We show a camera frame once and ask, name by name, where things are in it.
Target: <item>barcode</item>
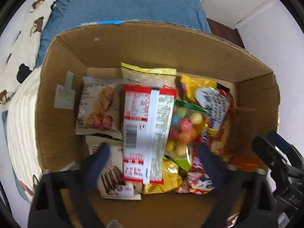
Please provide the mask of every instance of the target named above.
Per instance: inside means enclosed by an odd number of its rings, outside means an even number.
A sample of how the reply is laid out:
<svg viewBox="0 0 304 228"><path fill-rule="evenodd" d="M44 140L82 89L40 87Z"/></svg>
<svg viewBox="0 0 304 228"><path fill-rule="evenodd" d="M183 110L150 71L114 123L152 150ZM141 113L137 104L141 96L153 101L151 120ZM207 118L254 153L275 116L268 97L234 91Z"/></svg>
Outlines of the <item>barcode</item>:
<svg viewBox="0 0 304 228"><path fill-rule="evenodd" d="M125 146L136 148L137 124L125 125Z"/></svg>

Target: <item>red and white package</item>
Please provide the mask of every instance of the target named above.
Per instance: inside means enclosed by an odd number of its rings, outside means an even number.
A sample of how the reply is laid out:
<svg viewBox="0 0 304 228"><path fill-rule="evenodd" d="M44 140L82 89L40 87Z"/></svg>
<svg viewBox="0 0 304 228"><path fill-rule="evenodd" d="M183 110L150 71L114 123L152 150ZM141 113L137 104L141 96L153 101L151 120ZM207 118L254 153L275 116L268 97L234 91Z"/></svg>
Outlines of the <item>red and white package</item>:
<svg viewBox="0 0 304 228"><path fill-rule="evenodd" d="M162 157L177 89L125 85L124 180L162 182Z"/></svg>

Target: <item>white blanket with bear print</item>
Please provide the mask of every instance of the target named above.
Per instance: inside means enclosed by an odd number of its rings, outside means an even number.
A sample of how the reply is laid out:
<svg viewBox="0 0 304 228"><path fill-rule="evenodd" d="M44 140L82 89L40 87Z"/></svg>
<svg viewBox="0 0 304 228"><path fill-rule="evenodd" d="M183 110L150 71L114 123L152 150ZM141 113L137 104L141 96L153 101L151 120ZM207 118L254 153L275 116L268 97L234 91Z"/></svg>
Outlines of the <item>white blanket with bear print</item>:
<svg viewBox="0 0 304 228"><path fill-rule="evenodd" d="M7 102L34 70L41 33L56 0L35 0L9 53L0 77L0 105Z"/></svg>

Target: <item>yellow gumball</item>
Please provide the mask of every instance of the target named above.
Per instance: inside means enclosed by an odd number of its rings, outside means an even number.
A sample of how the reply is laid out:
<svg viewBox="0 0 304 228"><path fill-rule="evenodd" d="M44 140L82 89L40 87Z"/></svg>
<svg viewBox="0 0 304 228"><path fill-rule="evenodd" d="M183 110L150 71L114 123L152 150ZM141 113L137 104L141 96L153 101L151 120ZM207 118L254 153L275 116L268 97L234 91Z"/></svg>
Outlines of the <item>yellow gumball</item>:
<svg viewBox="0 0 304 228"><path fill-rule="evenodd" d="M185 144L177 144L175 152L177 156L183 158L186 156L186 145Z"/></svg>
<svg viewBox="0 0 304 228"><path fill-rule="evenodd" d="M203 116L200 113L193 113L190 116L190 122L194 125L198 125L203 121Z"/></svg>
<svg viewBox="0 0 304 228"><path fill-rule="evenodd" d="M166 144L166 151L167 152L173 152L175 150L175 142L174 141L167 141L167 144Z"/></svg>

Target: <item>yellow package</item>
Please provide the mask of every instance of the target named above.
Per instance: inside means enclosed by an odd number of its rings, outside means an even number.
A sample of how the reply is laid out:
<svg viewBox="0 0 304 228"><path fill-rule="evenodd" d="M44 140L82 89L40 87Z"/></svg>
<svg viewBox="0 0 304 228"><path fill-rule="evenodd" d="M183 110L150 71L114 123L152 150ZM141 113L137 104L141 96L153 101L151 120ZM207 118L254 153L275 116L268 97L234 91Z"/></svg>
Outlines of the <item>yellow package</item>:
<svg viewBox="0 0 304 228"><path fill-rule="evenodd" d="M143 69L130 64L120 63L123 78L133 85L147 87L171 87L176 88L176 69L153 68Z"/></svg>
<svg viewBox="0 0 304 228"><path fill-rule="evenodd" d="M183 180L178 174L178 165L173 163L171 160L163 157L162 162L163 168L163 184L146 184L143 188L143 193L146 194L158 194L165 193L170 190L178 188Z"/></svg>
<svg viewBox="0 0 304 228"><path fill-rule="evenodd" d="M216 81L204 78L189 77L184 74L181 76L180 84L183 89L183 100L194 104L198 104L194 96L196 89L202 87L218 87L218 83Z"/></svg>

